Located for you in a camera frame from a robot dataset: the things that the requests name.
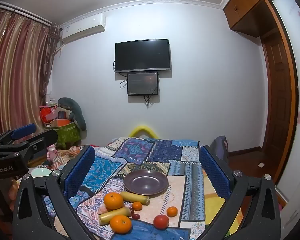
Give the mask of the yellow corn cob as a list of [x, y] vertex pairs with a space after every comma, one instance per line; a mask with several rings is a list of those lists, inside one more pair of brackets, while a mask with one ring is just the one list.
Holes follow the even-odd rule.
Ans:
[[120, 192], [120, 195], [123, 198], [123, 200], [126, 202], [130, 202], [130, 203], [140, 202], [142, 205], [149, 205], [150, 203], [149, 196], [143, 196], [143, 195], [126, 192], [126, 191]]
[[116, 210], [112, 210], [98, 215], [99, 225], [106, 225], [110, 223], [110, 220], [115, 216], [131, 216], [131, 210], [128, 207], [122, 207]]

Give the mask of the large orange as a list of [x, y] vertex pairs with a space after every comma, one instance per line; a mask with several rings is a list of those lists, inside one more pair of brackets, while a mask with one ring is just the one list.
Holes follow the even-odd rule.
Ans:
[[115, 233], [125, 234], [132, 228], [130, 218], [124, 215], [115, 215], [109, 222], [111, 229]]
[[108, 210], [116, 210], [124, 206], [123, 197], [116, 192], [106, 194], [103, 201]]

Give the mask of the small tangerine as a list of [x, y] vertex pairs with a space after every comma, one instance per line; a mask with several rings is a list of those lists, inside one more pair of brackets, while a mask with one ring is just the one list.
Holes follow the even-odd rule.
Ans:
[[141, 202], [133, 202], [132, 208], [134, 211], [141, 211], [142, 210], [142, 203]]
[[178, 209], [175, 206], [170, 206], [166, 210], [166, 215], [168, 217], [175, 217], [178, 214]]

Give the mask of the peeled pomelo piece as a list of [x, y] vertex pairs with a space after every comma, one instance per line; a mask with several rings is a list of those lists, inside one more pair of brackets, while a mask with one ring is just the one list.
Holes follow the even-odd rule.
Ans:
[[98, 213], [99, 215], [101, 215], [101, 214], [104, 214], [104, 213], [107, 213], [107, 212], [110, 212], [110, 211], [111, 211], [111, 209], [107, 208], [106, 205], [105, 205], [104, 203], [102, 203], [102, 204], [100, 205], [100, 207], [98, 208], [97, 213]]

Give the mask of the pink toy figure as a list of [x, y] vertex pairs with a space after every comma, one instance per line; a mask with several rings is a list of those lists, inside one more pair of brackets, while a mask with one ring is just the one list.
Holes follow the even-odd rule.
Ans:
[[47, 147], [47, 160], [53, 161], [57, 156], [58, 151], [56, 150], [55, 144]]

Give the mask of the pale green bowl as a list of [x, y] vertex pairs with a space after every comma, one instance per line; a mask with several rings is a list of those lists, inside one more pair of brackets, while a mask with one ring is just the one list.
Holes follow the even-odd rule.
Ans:
[[50, 169], [48, 169], [48, 168], [42, 168], [42, 167], [40, 167], [40, 168], [35, 168], [35, 169], [33, 169], [33, 170], [30, 172], [30, 174], [31, 174], [31, 176], [32, 176], [33, 178], [39, 178], [39, 177], [46, 177], [46, 176], [49, 176], [51, 172], [52, 172], [52, 171], [51, 171]]

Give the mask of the green storage box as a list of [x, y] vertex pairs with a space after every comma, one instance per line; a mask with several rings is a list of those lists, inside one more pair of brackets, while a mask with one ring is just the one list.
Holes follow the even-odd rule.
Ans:
[[66, 150], [81, 141], [81, 132], [77, 125], [72, 122], [68, 125], [54, 128], [58, 134], [56, 147]]

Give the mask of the grey plush pillow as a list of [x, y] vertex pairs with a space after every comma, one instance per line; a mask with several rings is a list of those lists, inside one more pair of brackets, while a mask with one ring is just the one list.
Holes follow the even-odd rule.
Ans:
[[86, 131], [87, 125], [86, 125], [81, 107], [74, 99], [60, 98], [58, 100], [58, 106], [71, 111], [74, 116], [74, 120], [77, 122], [80, 130]]

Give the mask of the yellow orange blanket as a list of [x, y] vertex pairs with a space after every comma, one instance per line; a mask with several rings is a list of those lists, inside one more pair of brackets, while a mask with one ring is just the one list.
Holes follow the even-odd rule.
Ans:
[[[206, 172], [204, 170], [202, 170], [202, 172], [204, 183], [205, 225], [207, 228], [211, 224], [212, 220], [217, 215], [223, 204], [225, 203], [225, 199], [217, 195], [215, 188], [209, 180]], [[227, 236], [232, 235], [238, 230], [242, 219], [242, 210], [239, 209], [235, 220], [233, 221], [228, 233], [226, 234]]]

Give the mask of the patchwork blue bed quilt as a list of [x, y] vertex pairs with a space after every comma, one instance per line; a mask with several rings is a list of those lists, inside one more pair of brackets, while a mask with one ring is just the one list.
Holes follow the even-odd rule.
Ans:
[[[204, 171], [199, 142], [121, 137], [88, 148], [88, 172], [67, 195], [99, 239], [197, 239], [205, 230]], [[105, 221], [111, 193], [130, 212], [132, 230], [115, 233]]]

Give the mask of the striped red curtain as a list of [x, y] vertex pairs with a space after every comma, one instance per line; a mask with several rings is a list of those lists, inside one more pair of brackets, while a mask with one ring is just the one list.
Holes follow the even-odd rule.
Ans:
[[28, 124], [44, 129], [39, 107], [46, 103], [60, 26], [0, 9], [0, 134]]

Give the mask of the dark blue chair back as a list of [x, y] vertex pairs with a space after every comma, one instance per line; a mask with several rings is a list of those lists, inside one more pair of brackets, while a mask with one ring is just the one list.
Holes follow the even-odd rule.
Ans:
[[224, 135], [218, 136], [210, 145], [211, 152], [214, 153], [218, 159], [229, 163], [229, 146], [228, 141]]

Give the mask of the dark purple plate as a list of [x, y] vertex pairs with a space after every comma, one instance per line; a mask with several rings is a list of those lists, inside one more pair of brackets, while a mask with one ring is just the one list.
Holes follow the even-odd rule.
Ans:
[[130, 172], [125, 176], [123, 183], [127, 191], [144, 196], [161, 194], [169, 185], [164, 174], [152, 170]]

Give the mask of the white air conditioner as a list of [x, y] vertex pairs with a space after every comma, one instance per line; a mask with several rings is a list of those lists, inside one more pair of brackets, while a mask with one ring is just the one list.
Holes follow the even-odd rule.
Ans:
[[66, 27], [63, 27], [62, 41], [68, 44], [81, 38], [104, 32], [106, 29], [106, 17], [104, 14], [89, 16]]

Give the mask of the wall mounted black television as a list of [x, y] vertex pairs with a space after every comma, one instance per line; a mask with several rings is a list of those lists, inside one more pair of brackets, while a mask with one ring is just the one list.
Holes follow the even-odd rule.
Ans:
[[170, 69], [170, 44], [167, 38], [115, 44], [115, 73]]

